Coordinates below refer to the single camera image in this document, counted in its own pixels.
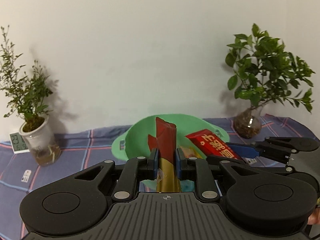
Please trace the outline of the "person's right hand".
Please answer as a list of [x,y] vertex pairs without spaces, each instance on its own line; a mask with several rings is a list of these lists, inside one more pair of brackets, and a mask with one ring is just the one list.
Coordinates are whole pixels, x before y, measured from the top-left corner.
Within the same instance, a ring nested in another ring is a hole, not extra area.
[[319,225],[320,224],[320,206],[317,206],[313,213],[308,218],[308,225]]

